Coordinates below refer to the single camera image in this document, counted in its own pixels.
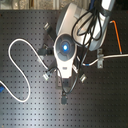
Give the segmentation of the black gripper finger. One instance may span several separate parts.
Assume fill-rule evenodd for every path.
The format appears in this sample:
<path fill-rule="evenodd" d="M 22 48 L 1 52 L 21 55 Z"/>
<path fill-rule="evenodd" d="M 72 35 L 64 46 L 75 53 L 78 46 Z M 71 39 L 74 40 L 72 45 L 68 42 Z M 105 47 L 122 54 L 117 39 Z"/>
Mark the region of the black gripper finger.
<path fill-rule="evenodd" d="M 61 104 L 67 104 L 67 92 L 69 90 L 69 79 L 62 80 L 62 98 Z"/>

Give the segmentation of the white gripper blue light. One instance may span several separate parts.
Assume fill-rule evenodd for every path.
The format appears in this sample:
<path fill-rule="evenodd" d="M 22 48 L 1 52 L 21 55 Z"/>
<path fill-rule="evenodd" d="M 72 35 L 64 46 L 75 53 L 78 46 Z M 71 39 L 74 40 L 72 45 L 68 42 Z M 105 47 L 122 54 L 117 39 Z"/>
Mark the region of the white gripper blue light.
<path fill-rule="evenodd" d="M 54 43 L 54 56 L 59 69 L 58 75 L 64 79 L 72 76 L 73 61 L 77 46 L 69 34 L 60 34 Z"/>

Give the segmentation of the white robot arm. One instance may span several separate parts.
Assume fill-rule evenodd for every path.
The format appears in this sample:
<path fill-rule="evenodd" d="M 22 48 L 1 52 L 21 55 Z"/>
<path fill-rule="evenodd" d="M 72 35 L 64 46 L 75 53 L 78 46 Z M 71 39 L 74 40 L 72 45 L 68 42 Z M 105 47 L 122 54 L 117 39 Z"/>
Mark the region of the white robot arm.
<path fill-rule="evenodd" d="M 62 9 L 56 26 L 54 56 L 58 76 L 62 82 L 63 105 L 67 103 L 67 95 L 73 91 L 77 80 L 81 77 L 82 65 L 88 51 L 97 50 L 103 44 L 112 8 L 112 0 L 108 2 L 97 0 L 90 10 L 79 8 L 74 3 Z M 78 62 L 76 78 L 72 85 L 68 85 L 67 81 L 72 76 L 78 47 L 81 47 L 82 54 Z"/>

